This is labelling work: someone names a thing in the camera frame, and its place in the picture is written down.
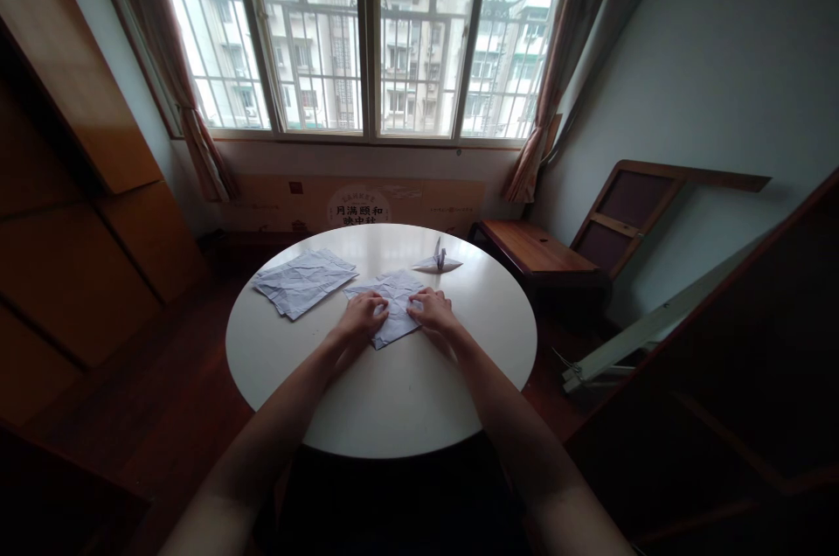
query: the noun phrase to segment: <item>round white table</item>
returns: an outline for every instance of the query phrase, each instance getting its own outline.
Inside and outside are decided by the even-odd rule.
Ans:
[[[440,236],[447,255],[463,265],[444,274],[411,270],[433,254]],[[404,268],[443,289],[463,326],[516,388],[524,387],[536,358],[536,320],[516,280],[480,248],[428,228],[370,224],[309,237],[262,269],[325,247],[356,265],[359,275],[347,285]],[[338,289],[291,322],[248,282],[230,313],[226,343],[233,380],[254,410],[321,343],[346,306]],[[449,447],[480,430],[456,365],[414,331],[380,351],[365,349],[325,393],[303,442],[338,455],[395,458]]]

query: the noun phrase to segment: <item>white paper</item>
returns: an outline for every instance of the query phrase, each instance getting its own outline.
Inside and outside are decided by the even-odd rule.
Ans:
[[[409,305],[422,309],[422,303],[409,302],[408,297],[424,288],[425,285],[417,281],[410,273],[398,270],[385,272],[369,281],[353,283],[351,287],[344,288],[343,292],[347,298],[353,298],[372,289],[389,302],[387,310],[390,311],[390,315],[373,337],[373,347],[378,351],[420,326],[408,316],[407,310]]]
[[[330,250],[308,250],[288,263],[257,273],[253,286],[277,310],[296,320],[330,292],[358,276],[355,266]]]
[[[446,248],[440,250],[440,237],[437,238],[437,246],[434,247],[434,256],[417,261],[412,265],[412,269],[418,272],[430,272],[438,274],[440,272],[451,272],[458,266],[463,265],[460,261],[455,261],[446,256]]]

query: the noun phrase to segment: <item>white wall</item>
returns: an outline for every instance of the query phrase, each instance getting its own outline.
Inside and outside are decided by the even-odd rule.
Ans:
[[[76,1],[192,234],[197,237],[214,230],[218,226],[216,208],[204,202],[191,166],[184,168],[176,156],[111,0]]]
[[[501,198],[518,156],[514,150],[223,141],[217,145],[234,174],[476,180],[486,184],[481,218],[517,219],[523,209]],[[188,163],[186,143],[176,142],[175,149]]]
[[[773,177],[690,187],[615,283],[627,325],[786,217],[839,164],[837,0],[643,0],[533,219],[570,243],[622,158]]]

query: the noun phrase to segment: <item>wooden stool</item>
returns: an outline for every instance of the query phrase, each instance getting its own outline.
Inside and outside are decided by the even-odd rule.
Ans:
[[[467,240],[475,243],[481,233],[489,240],[491,254],[522,283],[531,304],[541,288],[588,290],[592,320],[596,321],[612,298],[612,280],[603,270],[538,226],[521,219],[482,219],[475,222]]]

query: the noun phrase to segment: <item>person's lap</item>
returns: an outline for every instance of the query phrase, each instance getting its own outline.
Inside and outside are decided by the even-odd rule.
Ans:
[[[254,528],[270,552],[530,553],[524,508],[484,434],[398,460],[301,447],[276,532],[272,509]]]

